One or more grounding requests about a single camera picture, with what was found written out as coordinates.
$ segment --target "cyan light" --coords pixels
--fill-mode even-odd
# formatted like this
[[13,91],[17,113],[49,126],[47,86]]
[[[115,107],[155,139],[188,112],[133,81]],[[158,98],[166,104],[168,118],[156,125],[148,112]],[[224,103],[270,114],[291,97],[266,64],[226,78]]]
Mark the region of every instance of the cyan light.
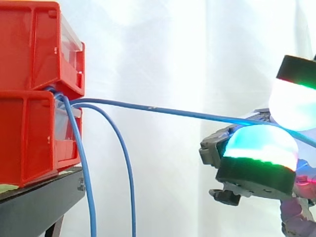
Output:
[[304,131],[316,127],[316,90],[277,79],[269,100],[273,119],[282,127]]
[[228,141],[225,157],[251,158],[296,170],[298,147],[294,138],[271,125],[246,126]]

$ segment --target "black table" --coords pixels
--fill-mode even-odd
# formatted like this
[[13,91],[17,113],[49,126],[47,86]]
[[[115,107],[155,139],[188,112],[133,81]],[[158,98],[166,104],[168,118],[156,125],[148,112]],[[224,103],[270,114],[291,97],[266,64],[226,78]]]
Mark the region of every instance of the black table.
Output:
[[64,214],[85,195],[81,167],[0,194],[0,237],[58,237]]

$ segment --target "red storage drawer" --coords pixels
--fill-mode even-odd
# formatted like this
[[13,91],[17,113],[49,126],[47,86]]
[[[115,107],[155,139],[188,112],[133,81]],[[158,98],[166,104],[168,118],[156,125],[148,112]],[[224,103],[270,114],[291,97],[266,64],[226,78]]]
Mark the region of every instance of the red storage drawer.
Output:
[[[48,91],[0,91],[0,184],[23,187],[80,163],[62,102]],[[73,109],[81,130],[81,110]]]
[[59,4],[0,1],[0,90],[52,85],[70,100],[84,95],[84,44]]

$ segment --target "network cable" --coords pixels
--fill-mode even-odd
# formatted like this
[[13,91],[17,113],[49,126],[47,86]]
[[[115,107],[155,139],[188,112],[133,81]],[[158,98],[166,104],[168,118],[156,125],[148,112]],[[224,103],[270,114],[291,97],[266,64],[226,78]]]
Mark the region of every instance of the network cable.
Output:
[[136,105],[136,104],[119,102],[119,101],[103,100],[103,99],[83,98],[83,99],[77,99],[77,100],[71,101],[72,105],[78,104],[78,103],[96,103],[96,104],[104,104],[104,105],[113,105],[113,106],[119,106],[119,107],[124,107],[124,108],[129,108],[129,109],[135,109],[135,110],[178,115],[178,116],[191,117],[191,118],[196,118],[196,119],[205,119],[205,120],[218,121],[218,122],[235,123],[235,124],[240,124],[240,125],[245,125],[245,126],[259,125],[259,124],[278,126],[284,129],[285,131],[287,131],[294,138],[316,148],[316,141],[314,139],[309,138],[299,132],[286,129],[284,127],[279,126],[278,124],[271,123],[271,122],[258,121],[258,120],[252,120],[252,119],[246,119],[246,118],[232,118],[232,117],[225,117],[225,116],[218,116],[218,115],[209,115],[209,114],[196,113],[196,112],[190,112],[190,111],[166,109],[166,108],[146,106],[146,105]]
[[77,126],[74,114],[72,112],[72,108],[71,108],[71,105],[69,103],[68,97],[63,96],[60,93],[56,93],[56,98],[59,98],[59,97],[62,98],[62,100],[65,104],[65,109],[67,111],[69,121],[70,121],[71,126],[73,128],[73,133],[74,133],[75,140],[77,143],[78,152],[79,152],[81,163],[82,163],[85,188],[86,188],[86,192],[87,192],[87,199],[88,199],[88,206],[89,206],[89,213],[90,213],[90,233],[91,233],[91,237],[96,237],[97,236],[96,211],[95,211],[95,205],[94,205],[94,198],[93,198],[89,168],[88,168],[88,163],[87,163],[87,159],[85,156],[85,152],[84,152],[84,148],[83,148],[83,144],[82,144],[82,140],[81,140],[81,136],[80,136],[80,131],[78,129],[78,126]]
[[135,191],[134,191],[133,172],[132,172],[132,166],[130,163],[129,154],[128,154],[124,139],[123,139],[118,127],[112,121],[110,116],[105,111],[100,109],[99,107],[94,106],[94,105],[90,105],[90,104],[75,104],[75,105],[73,105],[73,107],[74,108],[89,108],[89,109],[93,109],[93,110],[99,112],[109,122],[109,124],[112,126],[114,132],[116,133],[116,135],[118,137],[118,140],[120,142],[120,145],[121,145],[123,153],[124,153],[125,162],[126,162],[126,166],[127,166],[127,172],[128,172],[128,178],[129,178],[131,219],[132,219],[132,237],[136,237],[136,208],[135,208]]

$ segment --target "white curtain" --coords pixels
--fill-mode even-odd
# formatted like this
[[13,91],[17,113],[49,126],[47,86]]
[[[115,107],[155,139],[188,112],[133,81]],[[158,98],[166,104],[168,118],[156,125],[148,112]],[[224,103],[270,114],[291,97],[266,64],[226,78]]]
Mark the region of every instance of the white curtain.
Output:
[[[86,44],[86,96],[227,116],[265,104],[285,54],[313,56],[312,1],[60,0]],[[281,237],[279,202],[217,203],[199,143],[226,124],[103,106],[126,140],[139,237]],[[128,177],[105,120],[84,111],[98,236],[130,236]],[[62,237],[89,236],[84,198]]]

